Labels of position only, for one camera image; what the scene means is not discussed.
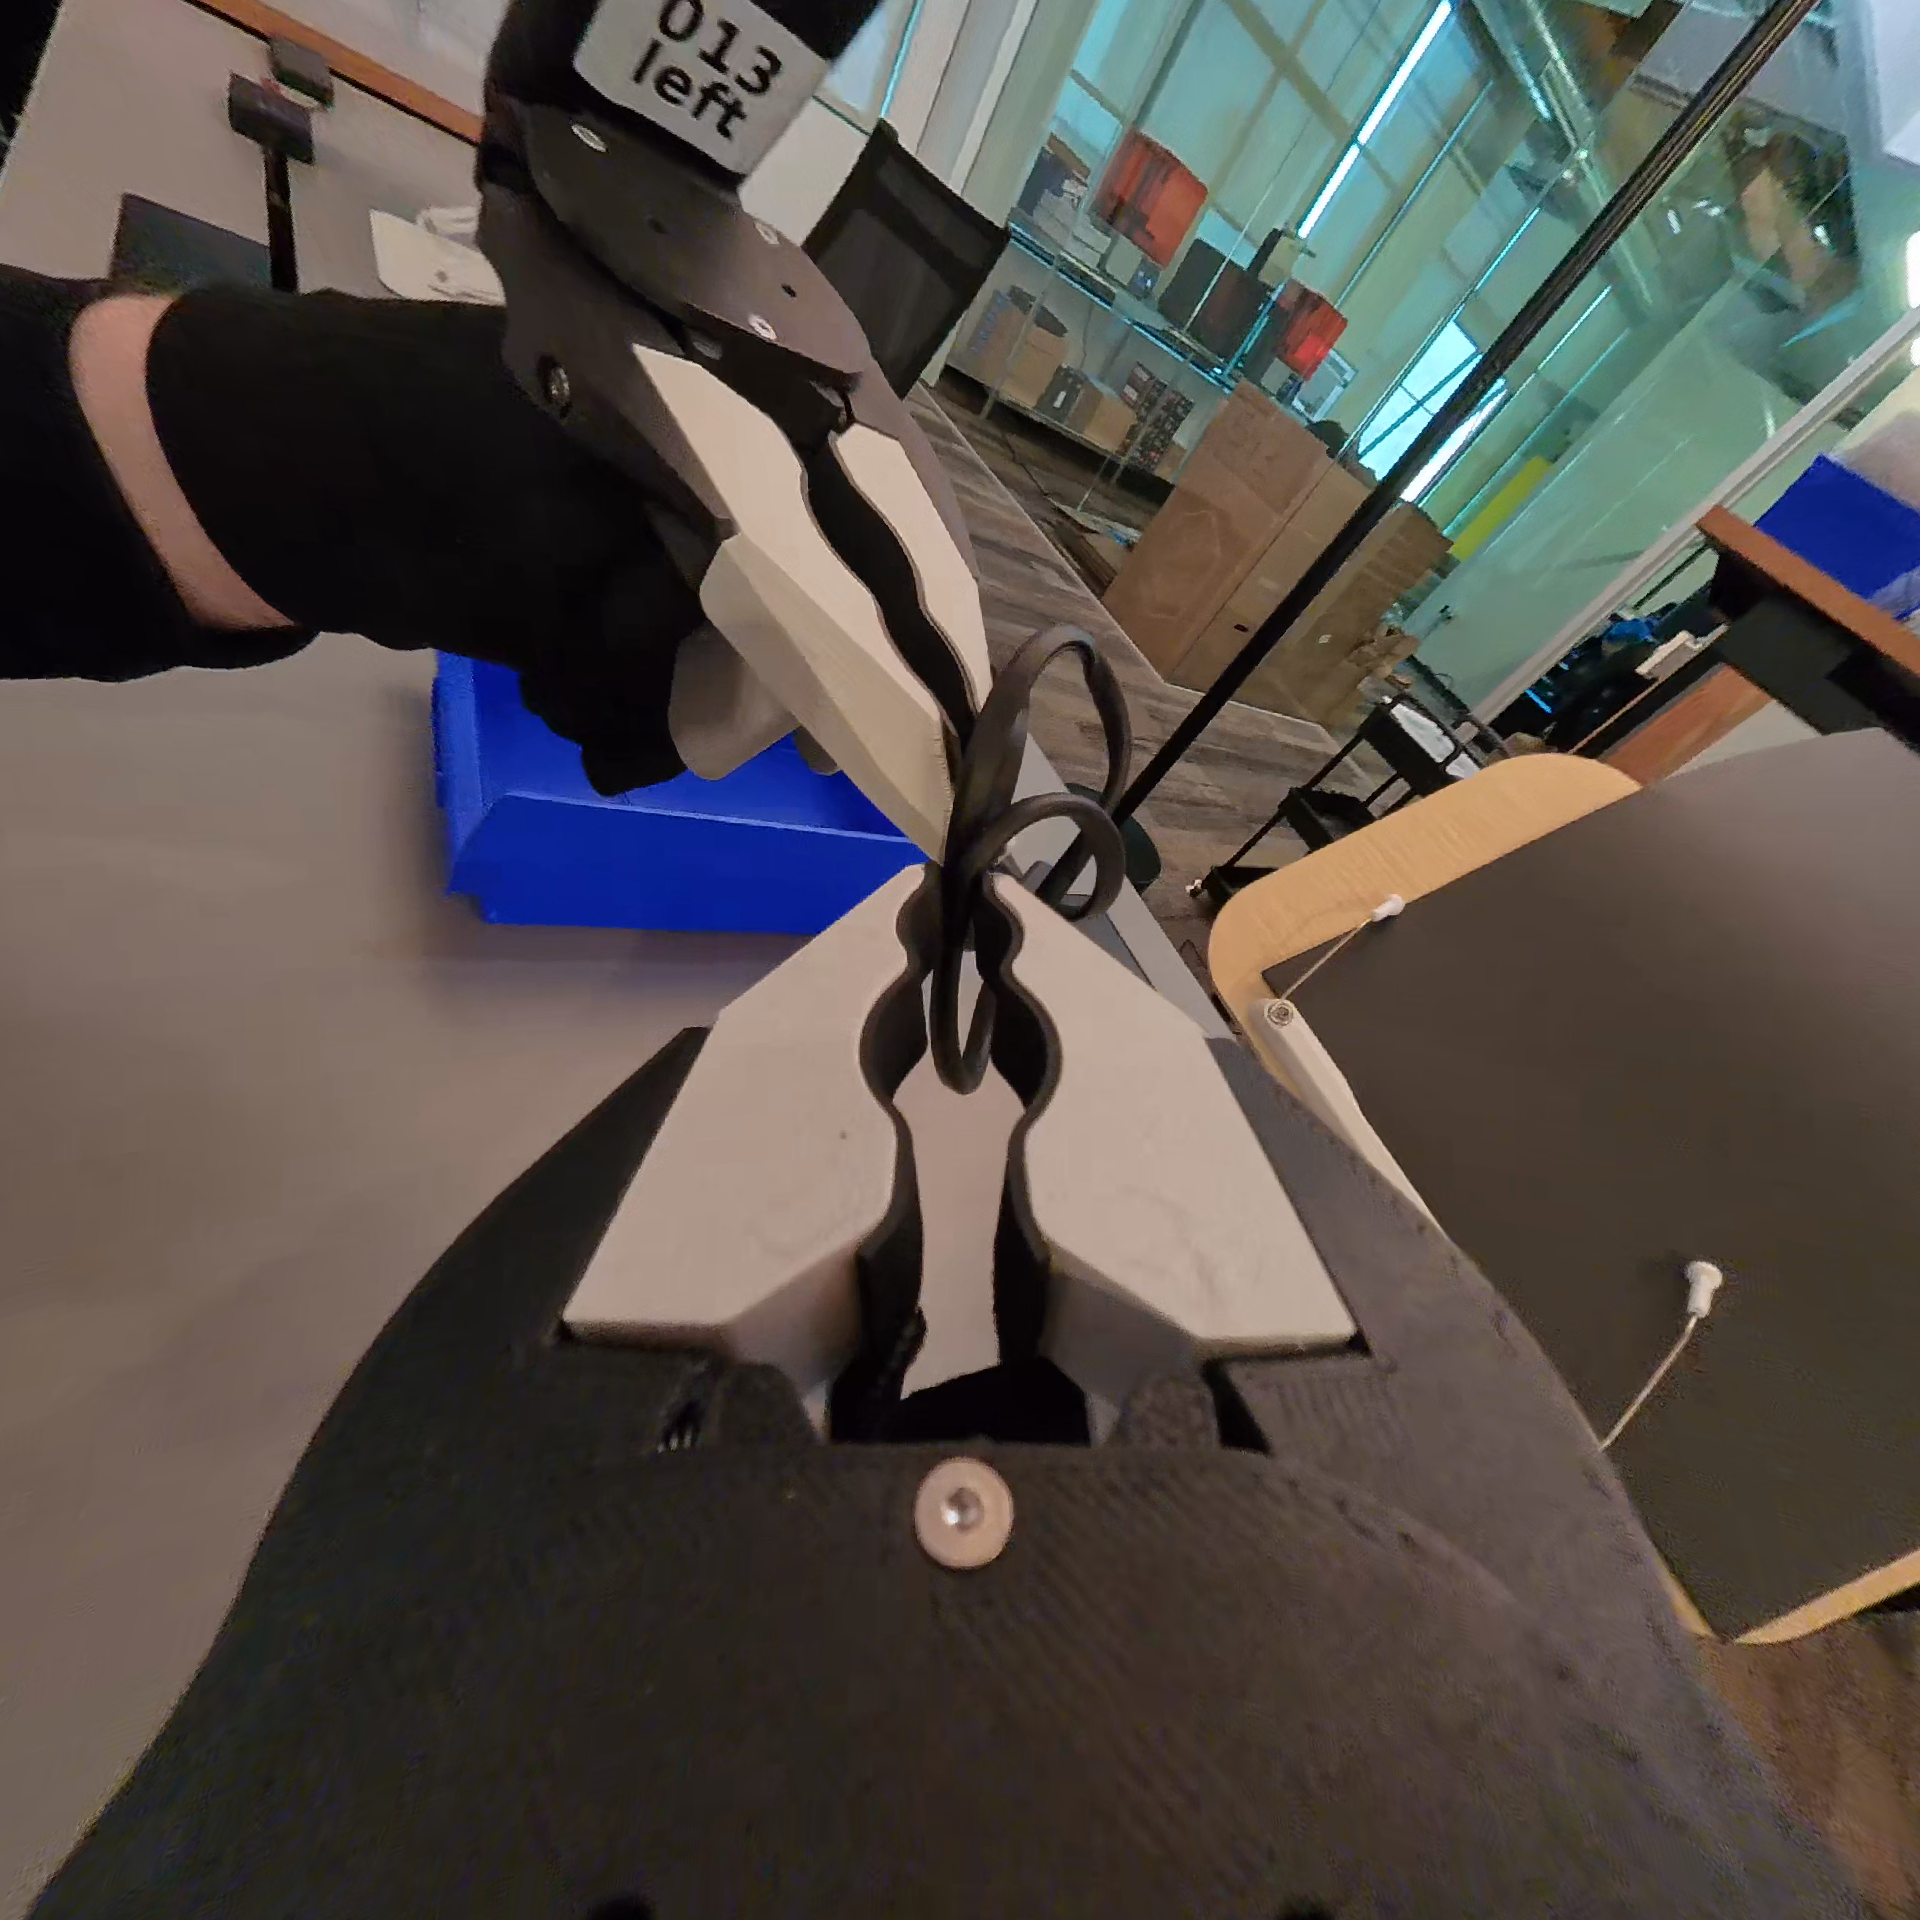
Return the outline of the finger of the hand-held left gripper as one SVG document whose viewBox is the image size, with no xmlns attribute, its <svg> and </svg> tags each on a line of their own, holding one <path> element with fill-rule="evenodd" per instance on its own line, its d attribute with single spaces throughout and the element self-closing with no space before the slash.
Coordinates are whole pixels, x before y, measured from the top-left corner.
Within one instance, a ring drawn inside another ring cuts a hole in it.
<svg viewBox="0 0 1920 1920">
<path fill-rule="evenodd" d="M 825 537 L 825 443 L 803 462 L 782 426 L 691 358 L 636 346 L 636 395 L 715 507 L 668 730 L 720 779 L 803 734 L 919 851 L 947 837 L 964 736 L 886 637 L 871 594 Z"/>
<path fill-rule="evenodd" d="M 993 688 L 985 615 L 964 524 L 930 488 L 923 439 L 852 417 L 825 441 L 825 537 L 871 596 L 881 631 L 955 738 Z"/>
</svg>

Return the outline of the small blue bin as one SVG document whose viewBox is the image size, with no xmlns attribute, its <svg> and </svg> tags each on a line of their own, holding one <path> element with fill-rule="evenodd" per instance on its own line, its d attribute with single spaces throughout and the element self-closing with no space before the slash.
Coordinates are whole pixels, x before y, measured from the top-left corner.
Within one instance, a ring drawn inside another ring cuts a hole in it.
<svg viewBox="0 0 1920 1920">
<path fill-rule="evenodd" d="M 1753 525 L 1863 603 L 1916 619 L 1918 510 L 1854 468 L 1815 456 Z"/>
</svg>

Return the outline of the blue plastic bin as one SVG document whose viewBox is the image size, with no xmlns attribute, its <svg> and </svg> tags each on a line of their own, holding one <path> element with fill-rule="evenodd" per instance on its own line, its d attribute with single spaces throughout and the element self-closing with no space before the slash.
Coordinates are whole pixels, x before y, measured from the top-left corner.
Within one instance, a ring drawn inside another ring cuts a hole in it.
<svg viewBox="0 0 1920 1920">
<path fill-rule="evenodd" d="M 810 938 L 922 851 L 782 738 L 720 779 L 597 794 L 506 667 L 451 653 L 431 688 L 446 889 L 508 926 Z"/>
</svg>

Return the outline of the black flat pad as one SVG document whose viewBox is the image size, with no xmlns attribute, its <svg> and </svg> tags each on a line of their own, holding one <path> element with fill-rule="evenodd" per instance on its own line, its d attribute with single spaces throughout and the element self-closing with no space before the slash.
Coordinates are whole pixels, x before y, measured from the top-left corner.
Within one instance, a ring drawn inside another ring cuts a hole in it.
<svg viewBox="0 0 1920 1920">
<path fill-rule="evenodd" d="M 265 242 L 196 213 L 122 194 L 108 277 L 145 294 L 186 294 L 207 285 L 272 289 L 273 256 Z"/>
</svg>

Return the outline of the black utility cart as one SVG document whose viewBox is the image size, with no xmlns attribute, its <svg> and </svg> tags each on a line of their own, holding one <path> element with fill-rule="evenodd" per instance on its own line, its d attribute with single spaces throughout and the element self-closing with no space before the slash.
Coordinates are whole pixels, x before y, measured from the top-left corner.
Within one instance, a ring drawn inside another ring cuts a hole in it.
<svg viewBox="0 0 1920 1920">
<path fill-rule="evenodd" d="M 1284 791 L 1270 825 L 1317 851 L 1508 755 L 1471 713 L 1434 711 L 1416 688 L 1389 690 L 1307 779 Z"/>
</svg>

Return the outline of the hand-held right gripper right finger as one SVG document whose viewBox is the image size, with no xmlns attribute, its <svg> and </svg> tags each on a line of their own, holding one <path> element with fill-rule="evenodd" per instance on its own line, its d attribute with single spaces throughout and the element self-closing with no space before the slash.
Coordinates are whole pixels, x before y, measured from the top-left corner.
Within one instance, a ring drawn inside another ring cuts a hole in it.
<svg viewBox="0 0 1920 1920">
<path fill-rule="evenodd" d="M 1015 879 L 984 900 L 1007 931 L 1001 1035 L 1038 1028 L 1007 1173 L 1039 1354 L 1118 1407 L 1210 1361 L 1348 1347 L 1355 1319 L 1199 1024 Z"/>
</svg>

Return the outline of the black office chair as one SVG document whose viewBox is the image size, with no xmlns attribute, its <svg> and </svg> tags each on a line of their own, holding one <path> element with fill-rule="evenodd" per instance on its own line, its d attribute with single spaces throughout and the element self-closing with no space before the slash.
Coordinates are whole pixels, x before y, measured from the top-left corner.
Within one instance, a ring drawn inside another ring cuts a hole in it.
<svg viewBox="0 0 1920 1920">
<path fill-rule="evenodd" d="M 801 250 L 904 400 L 985 285 L 1007 235 L 1004 222 L 947 188 L 881 117 Z"/>
</svg>

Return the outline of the orange 3D printer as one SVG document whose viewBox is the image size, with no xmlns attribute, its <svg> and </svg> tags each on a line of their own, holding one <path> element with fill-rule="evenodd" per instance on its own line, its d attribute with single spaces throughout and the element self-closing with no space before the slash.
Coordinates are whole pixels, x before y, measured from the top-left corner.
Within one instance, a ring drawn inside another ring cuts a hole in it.
<svg viewBox="0 0 1920 1920">
<path fill-rule="evenodd" d="M 1131 126 L 1087 194 L 1095 227 L 1168 268 L 1207 197 L 1205 181 L 1163 142 Z"/>
<path fill-rule="evenodd" d="M 1304 280 L 1287 277 L 1248 347 L 1243 376 L 1259 382 L 1280 367 L 1287 376 L 1311 378 L 1327 360 L 1346 323 L 1346 314 L 1331 299 Z"/>
</svg>

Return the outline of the wooden board with black mat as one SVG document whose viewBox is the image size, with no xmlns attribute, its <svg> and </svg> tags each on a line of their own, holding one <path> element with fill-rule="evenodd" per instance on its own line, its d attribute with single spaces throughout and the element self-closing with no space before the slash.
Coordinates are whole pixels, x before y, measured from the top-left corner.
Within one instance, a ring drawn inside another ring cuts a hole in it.
<svg viewBox="0 0 1920 1920">
<path fill-rule="evenodd" d="M 1603 1435 L 1705 1632 L 1916 1598 L 1918 764 L 1509 758 L 1241 885 L 1211 987 Z"/>
</svg>

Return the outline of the black device on stand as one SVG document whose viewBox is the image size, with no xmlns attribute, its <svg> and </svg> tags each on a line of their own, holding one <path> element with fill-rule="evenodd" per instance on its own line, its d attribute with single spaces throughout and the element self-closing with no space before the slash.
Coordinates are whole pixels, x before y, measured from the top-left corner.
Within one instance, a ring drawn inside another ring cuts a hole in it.
<svg viewBox="0 0 1920 1920">
<path fill-rule="evenodd" d="M 335 80 L 323 56 L 302 42 L 272 37 L 265 56 L 265 77 L 228 75 L 225 120 L 260 154 L 270 285 L 292 294 L 299 289 L 292 169 L 315 159 L 315 114 L 333 107 Z"/>
</svg>

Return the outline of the large cardboard box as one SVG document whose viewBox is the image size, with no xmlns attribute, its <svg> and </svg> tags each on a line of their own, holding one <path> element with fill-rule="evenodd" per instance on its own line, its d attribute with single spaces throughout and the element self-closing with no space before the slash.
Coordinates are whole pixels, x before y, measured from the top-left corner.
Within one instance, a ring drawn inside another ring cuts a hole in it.
<svg viewBox="0 0 1920 1920">
<path fill-rule="evenodd" d="M 1163 681 L 1205 692 L 1371 488 L 1292 409 L 1240 382 L 1101 603 Z M 1432 517 L 1391 505 L 1240 684 L 1236 701 L 1348 731 L 1365 686 L 1416 647 L 1393 607 L 1450 559 Z"/>
</svg>

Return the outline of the black round-top pole stand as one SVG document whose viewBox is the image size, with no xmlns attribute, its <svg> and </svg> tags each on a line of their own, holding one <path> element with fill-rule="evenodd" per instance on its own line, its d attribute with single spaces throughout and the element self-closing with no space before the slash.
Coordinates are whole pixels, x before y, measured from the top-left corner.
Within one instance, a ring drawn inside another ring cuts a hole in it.
<svg viewBox="0 0 1920 1920">
<path fill-rule="evenodd" d="M 1612 196 L 1575 235 L 1571 246 L 1523 299 L 1515 315 L 1502 325 L 1493 342 L 1476 358 L 1471 370 L 1466 371 L 1444 400 L 1434 419 L 1416 433 L 1398 460 L 1378 477 L 1369 494 L 1331 534 L 1327 546 L 1305 566 L 1297 582 L 1284 591 L 1273 609 L 1263 614 L 1232 660 L 1220 667 L 1198 701 L 1154 750 L 1141 771 L 1126 785 L 1108 779 L 1101 808 L 1116 829 L 1126 827 L 1134 819 L 1140 806 L 1168 779 L 1254 669 L 1276 649 L 1309 609 L 1314 600 L 1337 579 L 1346 564 L 1355 557 L 1359 546 L 1403 499 L 1403 494 L 1418 474 L 1427 468 L 1452 439 L 1469 436 L 1469 423 L 1493 384 L 1506 378 L 1508 370 L 1537 338 L 1541 327 L 1571 297 L 1578 284 L 1592 274 L 1603 256 L 1617 246 L 1620 238 L 1644 215 L 1648 204 L 1657 197 L 1814 10 L 1814 1 L 1771 1 L 1747 23 L 1727 54 L 1716 61 L 1716 67 L 1705 80 L 1684 100 L 1668 127 L 1657 134 Z"/>
</svg>

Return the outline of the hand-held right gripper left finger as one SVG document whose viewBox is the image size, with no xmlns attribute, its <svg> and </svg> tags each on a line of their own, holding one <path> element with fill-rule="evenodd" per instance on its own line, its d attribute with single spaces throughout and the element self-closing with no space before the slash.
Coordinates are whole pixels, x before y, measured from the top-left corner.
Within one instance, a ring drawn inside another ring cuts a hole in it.
<svg viewBox="0 0 1920 1920">
<path fill-rule="evenodd" d="M 891 875 L 696 1034 L 564 1307 L 579 1339 L 778 1369 L 824 1399 L 881 1328 L 859 1258 L 906 1245 L 917 1192 L 895 1092 L 925 1048 L 936 875 Z"/>
</svg>

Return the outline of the person's left hand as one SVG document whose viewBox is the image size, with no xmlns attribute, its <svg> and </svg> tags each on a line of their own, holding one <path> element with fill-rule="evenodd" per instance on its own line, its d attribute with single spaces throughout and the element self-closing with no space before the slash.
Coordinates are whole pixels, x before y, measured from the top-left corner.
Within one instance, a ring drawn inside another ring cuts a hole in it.
<svg viewBox="0 0 1920 1920">
<path fill-rule="evenodd" d="M 521 395 L 477 304 L 201 289 L 145 356 L 157 451 L 249 596 L 176 586 L 177 663 L 359 635 L 506 667 L 603 796 L 685 769 L 668 727 L 701 622 L 640 490 Z"/>
</svg>

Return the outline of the wooden standing desk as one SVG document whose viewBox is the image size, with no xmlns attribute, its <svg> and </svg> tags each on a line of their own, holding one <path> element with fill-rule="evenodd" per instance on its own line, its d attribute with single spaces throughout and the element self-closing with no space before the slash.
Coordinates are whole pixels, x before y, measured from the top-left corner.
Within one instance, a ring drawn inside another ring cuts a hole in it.
<svg viewBox="0 0 1920 1920">
<path fill-rule="evenodd" d="M 1749 751 L 1785 713 L 1814 736 L 1884 731 L 1918 748 L 1918 637 L 1726 505 L 1694 524 L 1729 619 L 1689 663 L 1574 746 L 1637 784 Z"/>
</svg>

